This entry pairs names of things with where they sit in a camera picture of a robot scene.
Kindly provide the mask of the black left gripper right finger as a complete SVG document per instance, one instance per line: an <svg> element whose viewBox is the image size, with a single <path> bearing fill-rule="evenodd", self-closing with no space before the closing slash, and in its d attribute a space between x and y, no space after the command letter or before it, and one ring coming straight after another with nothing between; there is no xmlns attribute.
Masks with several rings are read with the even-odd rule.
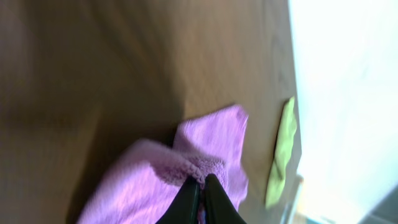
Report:
<svg viewBox="0 0 398 224"><path fill-rule="evenodd" d="M215 174L205 179L205 211L208 224L246 224L233 207Z"/></svg>

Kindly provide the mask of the purple microfiber cloth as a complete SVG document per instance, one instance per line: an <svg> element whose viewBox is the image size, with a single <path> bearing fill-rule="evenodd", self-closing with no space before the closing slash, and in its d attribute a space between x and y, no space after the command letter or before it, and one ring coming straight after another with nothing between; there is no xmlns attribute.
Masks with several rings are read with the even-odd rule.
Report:
<svg viewBox="0 0 398 224"><path fill-rule="evenodd" d="M79 223L155 223L187 177L215 174L234 208L245 200L241 165L248 116L240 105L179 124L172 146L136 141L107 171Z"/></svg>

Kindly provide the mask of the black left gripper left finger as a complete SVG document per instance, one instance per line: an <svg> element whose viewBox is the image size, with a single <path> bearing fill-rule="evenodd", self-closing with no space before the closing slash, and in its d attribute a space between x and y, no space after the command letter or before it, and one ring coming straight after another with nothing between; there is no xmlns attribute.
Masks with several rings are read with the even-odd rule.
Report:
<svg viewBox="0 0 398 224"><path fill-rule="evenodd" d="M156 224L197 224L199 200L200 185L190 176Z"/></svg>

